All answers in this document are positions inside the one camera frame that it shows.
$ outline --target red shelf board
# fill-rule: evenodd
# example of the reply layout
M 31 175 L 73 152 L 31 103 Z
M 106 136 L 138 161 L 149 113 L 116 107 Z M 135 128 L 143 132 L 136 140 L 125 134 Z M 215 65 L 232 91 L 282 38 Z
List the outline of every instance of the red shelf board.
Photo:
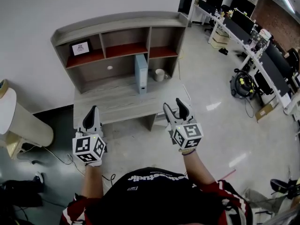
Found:
M 106 57 L 118 57 L 135 53 L 146 53 L 147 48 L 144 43 L 131 43 L 106 48 Z
M 177 56 L 177 53 L 170 47 L 152 47 L 150 48 L 149 58 Z
M 69 57 L 69 59 L 67 60 L 66 68 L 71 68 L 80 64 L 93 62 L 101 59 L 104 59 L 103 51 L 102 49 L 96 49 L 87 54 Z

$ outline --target white mug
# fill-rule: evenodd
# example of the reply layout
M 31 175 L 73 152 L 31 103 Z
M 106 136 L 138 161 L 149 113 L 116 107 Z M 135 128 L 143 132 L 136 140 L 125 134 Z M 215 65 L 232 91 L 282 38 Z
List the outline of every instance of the white mug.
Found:
M 154 74 L 154 80 L 157 82 L 161 82 L 164 79 L 167 79 L 168 75 L 165 74 L 165 71 L 163 69 L 156 69 Z

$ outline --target blue binder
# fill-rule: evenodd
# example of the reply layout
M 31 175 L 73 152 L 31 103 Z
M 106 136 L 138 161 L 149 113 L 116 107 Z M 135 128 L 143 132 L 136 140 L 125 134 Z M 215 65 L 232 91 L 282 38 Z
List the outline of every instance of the blue binder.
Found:
M 140 94 L 147 93 L 148 64 L 143 54 L 135 56 L 135 80 Z

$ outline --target brick wall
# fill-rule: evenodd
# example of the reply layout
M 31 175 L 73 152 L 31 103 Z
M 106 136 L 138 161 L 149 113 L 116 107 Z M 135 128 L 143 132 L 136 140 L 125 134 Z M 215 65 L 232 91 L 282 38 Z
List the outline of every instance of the brick wall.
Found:
M 300 46 L 300 24 L 272 0 L 258 0 L 251 18 L 268 30 L 285 51 Z

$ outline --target picture frame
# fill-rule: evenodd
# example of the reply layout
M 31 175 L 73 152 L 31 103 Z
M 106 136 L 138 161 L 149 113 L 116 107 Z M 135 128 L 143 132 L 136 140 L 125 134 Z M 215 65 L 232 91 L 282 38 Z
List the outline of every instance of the picture frame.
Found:
M 70 44 L 70 55 L 79 56 L 92 52 L 92 46 L 89 39 Z

